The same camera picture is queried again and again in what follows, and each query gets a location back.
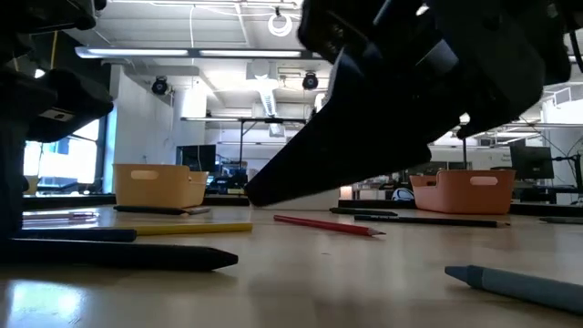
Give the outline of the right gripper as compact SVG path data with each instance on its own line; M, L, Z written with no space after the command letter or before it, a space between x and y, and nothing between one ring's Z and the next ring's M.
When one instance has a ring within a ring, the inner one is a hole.
M358 87L463 137L517 119L548 84L569 79L572 0L304 0L300 42L333 65L331 102Z

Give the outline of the black monitor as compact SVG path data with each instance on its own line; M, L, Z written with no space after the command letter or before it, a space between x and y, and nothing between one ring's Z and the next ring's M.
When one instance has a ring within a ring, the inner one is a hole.
M216 146L178 146L176 164L187 166L190 171L214 172L216 166Z
M510 148L512 168L517 179L553 179L553 160L549 147Z

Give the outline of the black marker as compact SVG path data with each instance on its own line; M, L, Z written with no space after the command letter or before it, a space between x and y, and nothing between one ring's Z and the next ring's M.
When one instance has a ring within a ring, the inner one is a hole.
M86 264L210 272L238 262L236 254L204 246L19 239L0 241L0 263Z

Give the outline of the yellow plastic bin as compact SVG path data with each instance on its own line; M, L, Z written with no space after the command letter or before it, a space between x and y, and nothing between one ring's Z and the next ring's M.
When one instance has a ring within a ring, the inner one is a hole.
M187 166L115 164L117 205L186 209L202 204L209 173Z

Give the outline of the blue-grey crayon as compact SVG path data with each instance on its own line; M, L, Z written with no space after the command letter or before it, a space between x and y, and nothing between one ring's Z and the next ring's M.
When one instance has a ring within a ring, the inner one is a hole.
M583 285L475 265L446 266L445 274L478 290L583 315Z

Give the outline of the coral orange plastic bin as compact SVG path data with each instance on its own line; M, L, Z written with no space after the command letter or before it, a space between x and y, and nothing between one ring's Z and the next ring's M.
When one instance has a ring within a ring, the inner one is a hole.
M415 205L447 214L502 215L509 211L516 172L440 170L434 176L410 176Z

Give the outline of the black pen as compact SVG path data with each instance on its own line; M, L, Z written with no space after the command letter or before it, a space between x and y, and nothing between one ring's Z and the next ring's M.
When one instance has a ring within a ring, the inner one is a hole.
M345 215L368 215L368 216L398 216L397 213L388 210L355 209L355 208L330 208L329 212Z
M509 226L509 223L495 220L464 220L446 218L415 218L415 217L372 216L372 215L355 215L353 218L358 221L430 224L430 225L482 227L482 228L502 228Z

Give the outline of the white ventilation duct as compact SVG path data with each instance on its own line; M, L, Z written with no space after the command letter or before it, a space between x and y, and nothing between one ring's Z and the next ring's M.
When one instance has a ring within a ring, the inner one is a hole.
M274 90L279 87L277 70L267 59L252 59L246 66L247 85L257 91L267 117L275 117L276 100Z

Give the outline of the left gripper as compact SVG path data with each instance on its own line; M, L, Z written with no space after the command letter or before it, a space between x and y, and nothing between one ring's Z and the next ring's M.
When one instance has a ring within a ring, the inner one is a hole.
M0 0L0 64L33 49L31 35L88 30L107 0ZM0 239L22 228L28 140L51 143L113 109L106 89L65 69L40 78L0 68Z

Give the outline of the red pencil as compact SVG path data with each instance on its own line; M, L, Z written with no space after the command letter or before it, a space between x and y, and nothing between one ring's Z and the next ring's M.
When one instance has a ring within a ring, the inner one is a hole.
M349 225L337 222L330 222L324 220L309 220L294 217L287 217L281 215L274 215L273 219L279 222L290 223L294 225L306 226L311 228L323 229L328 231L337 231L361 236L377 236L384 235L384 232L364 226Z

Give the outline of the yellow pencil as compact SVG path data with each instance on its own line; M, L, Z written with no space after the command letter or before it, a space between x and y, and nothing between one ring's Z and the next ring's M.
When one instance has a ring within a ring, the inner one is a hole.
M253 224L240 223L201 223L201 224L173 224L173 225L143 225L134 230L138 236L156 236L170 234L201 234L251 231Z

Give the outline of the long ceiling light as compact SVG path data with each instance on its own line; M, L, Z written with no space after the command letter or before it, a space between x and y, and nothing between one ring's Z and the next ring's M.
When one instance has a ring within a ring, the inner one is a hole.
M139 48L78 46L76 54L85 59L96 58L261 58L320 60L322 57L307 50L277 50L258 48Z

